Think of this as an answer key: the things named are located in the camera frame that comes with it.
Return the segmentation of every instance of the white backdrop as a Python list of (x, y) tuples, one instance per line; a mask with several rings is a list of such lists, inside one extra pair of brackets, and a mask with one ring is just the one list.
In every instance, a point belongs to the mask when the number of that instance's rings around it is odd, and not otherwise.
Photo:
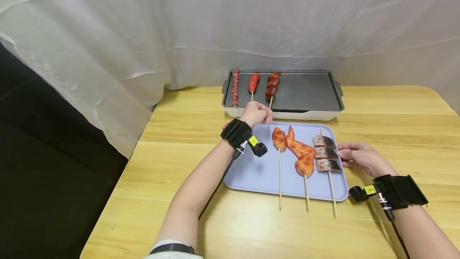
[(0, 41), (129, 157), (164, 88), (233, 68), (416, 84), (460, 111), (459, 0), (0, 0)]

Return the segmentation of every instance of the wooden table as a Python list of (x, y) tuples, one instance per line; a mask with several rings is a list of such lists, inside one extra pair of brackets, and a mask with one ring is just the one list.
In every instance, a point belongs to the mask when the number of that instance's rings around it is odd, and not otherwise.
[[(427, 211), (460, 247), (460, 119), (431, 89), (343, 87), (345, 111), (326, 122), (339, 142), (366, 141), (430, 201)], [(167, 92), (82, 252), (82, 258), (142, 258), (185, 177), (220, 140), (230, 120), (221, 87)], [(370, 183), (345, 170), (348, 185)], [(230, 190), (216, 193), (200, 222), (197, 253), (205, 258), (396, 258), (400, 252), (375, 200), (332, 204)]]

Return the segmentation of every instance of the black wristband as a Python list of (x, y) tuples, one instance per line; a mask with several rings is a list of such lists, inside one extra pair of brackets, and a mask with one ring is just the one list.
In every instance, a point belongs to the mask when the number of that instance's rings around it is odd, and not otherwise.
[(428, 204), (411, 175), (391, 176), (384, 175), (375, 178), (376, 191), (381, 192), (393, 209), (407, 208), (409, 205)]
[(252, 129), (249, 127), (248, 123), (235, 118), (225, 126), (220, 137), (227, 139), (229, 144), (236, 149), (240, 144), (248, 140), (251, 135)]
[(156, 248), (154, 248), (149, 255), (155, 254), (155, 253), (160, 253), (160, 252), (167, 252), (167, 251), (175, 251), (175, 252), (182, 252), (182, 253), (188, 253), (188, 254), (195, 254), (195, 250), (191, 246), (187, 246), (185, 244), (181, 243), (170, 243), (170, 244), (164, 244), (160, 245)]

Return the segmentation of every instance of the black fabric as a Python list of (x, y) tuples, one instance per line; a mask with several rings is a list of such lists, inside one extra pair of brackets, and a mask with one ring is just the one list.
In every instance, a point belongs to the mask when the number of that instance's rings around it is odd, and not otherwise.
[(252, 134), (252, 129), (249, 127), (248, 123), (235, 118), (225, 126), (220, 137), (227, 139), (228, 143), (236, 149), (248, 139), (246, 137), (249, 134)]
[(180, 243), (169, 243), (156, 247), (150, 252), (150, 255), (160, 252), (175, 251), (188, 254), (195, 254), (195, 250), (191, 246)]
[(0, 258), (79, 258), (127, 159), (0, 44)]
[(384, 175), (375, 178), (373, 181), (376, 190), (382, 193), (393, 209), (407, 208), (409, 205), (428, 204), (428, 200), (411, 175)]

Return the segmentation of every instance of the plastic tray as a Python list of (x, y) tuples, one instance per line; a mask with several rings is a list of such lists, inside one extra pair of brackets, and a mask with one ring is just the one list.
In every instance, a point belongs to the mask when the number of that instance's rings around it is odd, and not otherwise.
[[(323, 135), (332, 138), (337, 144), (333, 131), (326, 125), (272, 122), (268, 125), (258, 125), (253, 130), (257, 139), (267, 146), (267, 153), (257, 157), (250, 147), (246, 147), (244, 154), (233, 162), (224, 183), (231, 189), (245, 190), (260, 193), (279, 193), (278, 150), (273, 145), (272, 132), (278, 126), (287, 135), (289, 126), (292, 126), (295, 139), (313, 146), (312, 138), (320, 135), (320, 126)], [(282, 163), (282, 194), (284, 196), (305, 197), (303, 177), (297, 173), (294, 163), (297, 157), (286, 148), (281, 152)], [(348, 197), (348, 184), (344, 172), (331, 172), (336, 201), (344, 201)], [(327, 172), (318, 172), (316, 165), (314, 173), (308, 177), (308, 193), (311, 199), (332, 201)]]

